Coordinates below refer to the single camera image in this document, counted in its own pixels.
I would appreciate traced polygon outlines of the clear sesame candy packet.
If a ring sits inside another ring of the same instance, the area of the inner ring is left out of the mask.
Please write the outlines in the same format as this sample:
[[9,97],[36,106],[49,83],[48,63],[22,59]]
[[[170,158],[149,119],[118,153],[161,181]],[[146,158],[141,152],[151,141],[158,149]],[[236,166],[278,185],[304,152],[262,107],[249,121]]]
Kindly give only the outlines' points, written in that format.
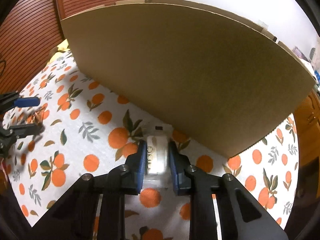
[[49,114],[50,111],[47,109],[47,106],[42,106],[27,117],[26,123],[41,125],[48,118]]

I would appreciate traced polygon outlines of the small white cake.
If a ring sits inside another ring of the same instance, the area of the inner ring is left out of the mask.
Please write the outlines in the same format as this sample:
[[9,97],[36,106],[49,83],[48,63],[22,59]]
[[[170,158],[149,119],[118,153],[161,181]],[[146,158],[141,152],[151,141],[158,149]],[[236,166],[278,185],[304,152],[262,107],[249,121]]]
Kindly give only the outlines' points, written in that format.
[[167,189],[170,186],[169,132],[164,125],[156,125],[145,136],[146,172],[144,186]]

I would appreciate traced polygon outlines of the wooden louvered wardrobe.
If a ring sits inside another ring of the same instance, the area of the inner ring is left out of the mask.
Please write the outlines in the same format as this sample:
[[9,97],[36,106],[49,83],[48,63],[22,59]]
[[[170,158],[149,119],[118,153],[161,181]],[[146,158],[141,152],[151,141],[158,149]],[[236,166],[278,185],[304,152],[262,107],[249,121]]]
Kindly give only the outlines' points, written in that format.
[[64,40],[61,20],[121,0],[18,0],[1,24],[1,93],[22,90]]

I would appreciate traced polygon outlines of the orange print bed sheet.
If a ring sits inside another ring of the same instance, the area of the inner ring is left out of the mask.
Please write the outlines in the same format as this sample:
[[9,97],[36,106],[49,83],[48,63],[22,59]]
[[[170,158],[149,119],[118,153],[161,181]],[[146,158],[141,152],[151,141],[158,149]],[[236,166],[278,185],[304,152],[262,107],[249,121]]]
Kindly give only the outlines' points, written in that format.
[[[137,149],[138,140],[161,124],[81,73],[69,52],[47,64],[22,95],[38,96],[41,104],[9,111],[3,125],[31,122],[39,113],[44,132],[18,140],[5,163],[13,200],[18,203],[18,217],[8,218],[7,222],[17,237],[34,225],[82,174],[101,175],[122,164]],[[231,160],[170,125],[164,124],[163,130],[192,164],[215,175],[235,175],[281,227],[287,225],[299,163],[292,115]]]

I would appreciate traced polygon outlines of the yellow plush toy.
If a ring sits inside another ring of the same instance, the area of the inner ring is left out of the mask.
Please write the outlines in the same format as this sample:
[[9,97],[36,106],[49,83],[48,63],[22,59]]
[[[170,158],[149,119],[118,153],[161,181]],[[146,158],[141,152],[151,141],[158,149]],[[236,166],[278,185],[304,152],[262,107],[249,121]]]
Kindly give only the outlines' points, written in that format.
[[60,44],[55,46],[50,52],[48,56],[48,64],[54,62],[58,57],[60,57],[65,52],[69,51],[69,43],[68,40],[63,40]]

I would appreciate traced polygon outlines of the wooden sideboard cabinet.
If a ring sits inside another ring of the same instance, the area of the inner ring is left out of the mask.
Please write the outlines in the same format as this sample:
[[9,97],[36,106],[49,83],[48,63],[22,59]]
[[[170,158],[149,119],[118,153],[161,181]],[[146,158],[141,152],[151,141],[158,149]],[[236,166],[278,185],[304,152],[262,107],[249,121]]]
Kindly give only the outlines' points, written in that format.
[[319,97],[313,90],[293,113],[299,148],[299,166],[319,157]]

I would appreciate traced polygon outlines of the brown cardboard box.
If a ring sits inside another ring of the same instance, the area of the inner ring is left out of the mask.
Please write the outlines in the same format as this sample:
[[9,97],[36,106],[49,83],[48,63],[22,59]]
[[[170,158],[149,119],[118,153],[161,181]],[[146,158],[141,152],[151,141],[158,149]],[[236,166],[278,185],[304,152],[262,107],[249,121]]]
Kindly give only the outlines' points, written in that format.
[[253,23],[184,0],[127,0],[61,22],[86,75],[232,157],[286,119],[315,80]]

